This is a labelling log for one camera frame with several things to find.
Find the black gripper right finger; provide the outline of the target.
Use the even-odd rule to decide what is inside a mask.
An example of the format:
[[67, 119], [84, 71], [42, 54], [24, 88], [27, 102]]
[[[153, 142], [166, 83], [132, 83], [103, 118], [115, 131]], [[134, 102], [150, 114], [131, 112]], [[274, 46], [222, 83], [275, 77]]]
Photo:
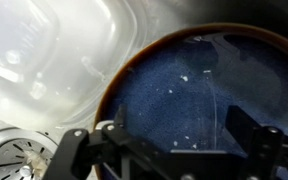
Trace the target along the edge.
[[225, 127], [247, 154], [239, 178], [273, 180], [284, 133], [273, 126], [259, 125], [238, 106], [228, 108]]

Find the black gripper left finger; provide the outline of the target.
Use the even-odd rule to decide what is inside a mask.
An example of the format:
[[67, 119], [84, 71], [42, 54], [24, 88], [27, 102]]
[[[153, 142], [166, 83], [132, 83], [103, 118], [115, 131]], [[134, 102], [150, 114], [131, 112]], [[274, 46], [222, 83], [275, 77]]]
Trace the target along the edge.
[[112, 123], [102, 129], [112, 147], [107, 169], [119, 180], [171, 180], [164, 153], [152, 143], [132, 136], [124, 128], [127, 107], [120, 105]]

